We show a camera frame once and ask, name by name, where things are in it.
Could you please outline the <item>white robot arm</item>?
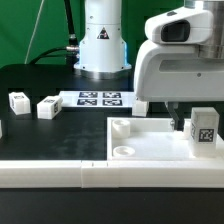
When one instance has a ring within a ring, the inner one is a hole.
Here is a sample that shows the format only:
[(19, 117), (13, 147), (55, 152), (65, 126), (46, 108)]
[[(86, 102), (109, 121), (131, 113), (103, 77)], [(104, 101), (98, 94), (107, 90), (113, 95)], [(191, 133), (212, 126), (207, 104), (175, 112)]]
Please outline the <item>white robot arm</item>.
[(149, 105), (224, 102), (224, 0), (84, 0), (85, 35), (74, 69), (107, 79), (134, 70), (132, 114)]

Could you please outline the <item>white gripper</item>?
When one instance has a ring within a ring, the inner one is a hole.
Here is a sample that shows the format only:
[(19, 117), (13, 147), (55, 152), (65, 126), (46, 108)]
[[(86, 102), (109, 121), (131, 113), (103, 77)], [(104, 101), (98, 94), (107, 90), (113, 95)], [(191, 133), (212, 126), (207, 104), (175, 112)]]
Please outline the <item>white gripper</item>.
[(224, 6), (183, 6), (147, 20), (134, 72), (141, 101), (167, 102), (182, 131), (178, 102), (224, 101)]

